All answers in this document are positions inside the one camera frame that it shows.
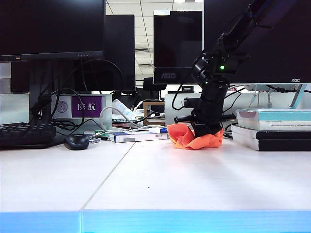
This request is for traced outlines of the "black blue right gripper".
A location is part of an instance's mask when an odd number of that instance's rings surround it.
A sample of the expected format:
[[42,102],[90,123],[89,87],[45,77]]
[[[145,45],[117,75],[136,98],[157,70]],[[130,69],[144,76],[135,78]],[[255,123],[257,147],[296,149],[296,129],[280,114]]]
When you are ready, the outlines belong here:
[[215,135],[222,129],[220,122],[236,119],[233,113],[223,113],[227,90],[227,84],[205,83],[200,97],[183,99],[182,107],[192,111],[187,116],[176,116],[175,123],[192,122],[195,136]]

